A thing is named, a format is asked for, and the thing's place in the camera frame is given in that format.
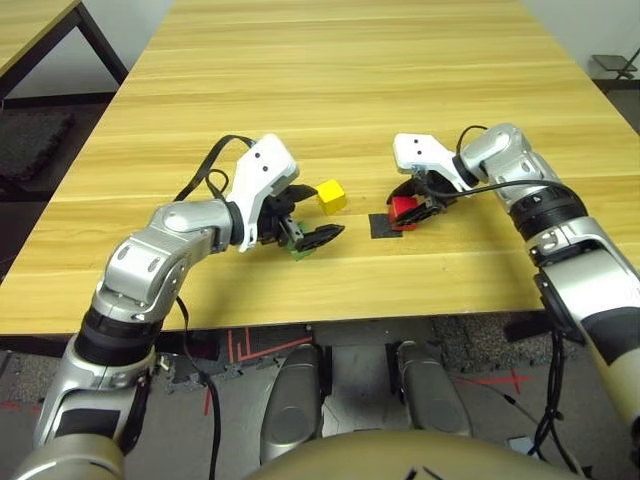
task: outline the table leg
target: table leg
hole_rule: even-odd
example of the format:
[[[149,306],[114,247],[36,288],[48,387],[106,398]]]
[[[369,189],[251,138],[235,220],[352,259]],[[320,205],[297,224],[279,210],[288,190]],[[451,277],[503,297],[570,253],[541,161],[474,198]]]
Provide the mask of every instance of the table leg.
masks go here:
[[[58,23],[51,27],[40,40],[0,77],[0,99],[5,98],[11,90],[60,43],[60,40],[67,36],[75,27],[78,27],[113,78],[118,84],[122,84],[129,73],[127,68],[115,50],[109,45],[109,42],[93,20],[93,17],[91,17],[87,8],[82,3],[79,3],[78,6],[69,11]]]
[[[89,13],[89,10],[87,10],[87,7],[79,3],[75,10],[80,16],[78,29],[82,35],[84,35],[84,38],[87,39],[87,42],[89,42],[93,51],[96,52],[96,55],[100,57],[100,60],[102,60],[102,63],[107,67],[107,70],[109,70],[109,73],[116,82],[122,85],[122,82],[124,82],[124,79],[129,73],[127,67],[124,66],[118,54],[113,47],[111,47],[109,41],[100,30],[100,27],[98,27],[98,24]]]

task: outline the red cube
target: red cube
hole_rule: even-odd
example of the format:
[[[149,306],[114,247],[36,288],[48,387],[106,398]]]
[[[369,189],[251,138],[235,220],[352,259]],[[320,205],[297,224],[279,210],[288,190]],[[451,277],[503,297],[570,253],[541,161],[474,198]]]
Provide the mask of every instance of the red cube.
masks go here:
[[[417,223],[412,223],[410,225],[405,226],[396,226],[393,225],[393,222],[398,218],[398,215],[406,212],[407,210],[411,210],[412,208],[416,208],[418,206],[418,200],[413,197],[393,197],[391,199],[391,205],[389,205],[389,221],[391,222],[391,229],[395,231],[401,230],[415,230],[418,228]]]

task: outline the green object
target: green object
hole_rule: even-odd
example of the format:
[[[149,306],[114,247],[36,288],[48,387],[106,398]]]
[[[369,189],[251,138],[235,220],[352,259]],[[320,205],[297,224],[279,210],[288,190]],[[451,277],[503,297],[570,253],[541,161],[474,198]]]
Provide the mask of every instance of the green object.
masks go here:
[[[298,228],[302,233],[305,233],[307,231],[304,228],[304,224],[302,222],[298,223]],[[289,250],[289,252],[291,253],[291,256],[296,262],[299,262],[304,257],[307,257],[316,251],[315,248],[311,248],[309,250],[305,250],[304,252],[299,252],[296,250],[296,247],[294,247],[293,242],[291,240],[289,240],[289,242],[287,243],[287,249]]]

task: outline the white wall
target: white wall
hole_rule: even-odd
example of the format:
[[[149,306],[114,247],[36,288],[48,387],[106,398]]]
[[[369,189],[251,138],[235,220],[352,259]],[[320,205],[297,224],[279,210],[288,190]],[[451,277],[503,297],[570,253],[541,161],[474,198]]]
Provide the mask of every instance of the white wall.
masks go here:
[[[640,0],[520,0],[592,78],[608,78],[593,54],[626,58],[640,47]],[[634,65],[640,69],[640,57]]]
[[[138,60],[172,3],[173,0],[84,0],[127,69]],[[8,98],[113,92],[117,87],[76,28],[13,89]]]

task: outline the wooden tabletop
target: wooden tabletop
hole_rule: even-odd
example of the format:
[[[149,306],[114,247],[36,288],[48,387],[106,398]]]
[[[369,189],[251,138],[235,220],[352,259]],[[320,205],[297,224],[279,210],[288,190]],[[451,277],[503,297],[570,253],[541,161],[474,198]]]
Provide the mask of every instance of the wooden tabletop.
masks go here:
[[[0,0],[0,76],[80,0]]]
[[[492,194],[372,240],[398,132],[453,148],[509,121],[640,264],[638,136],[515,0],[176,0],[0,287],[0,332],[78,328],[112,249],[169,202],[225,133],[274,132],[300,182],[336,178],[346,225],[295,262],[258,246],[208,258],[182,290],[195,327],[539,308],[535,269]],[[240,145],[219,166],[233,172]],[[202,190],[195,198],[204,198]],[[177,309],[165,328],[182,325]]]

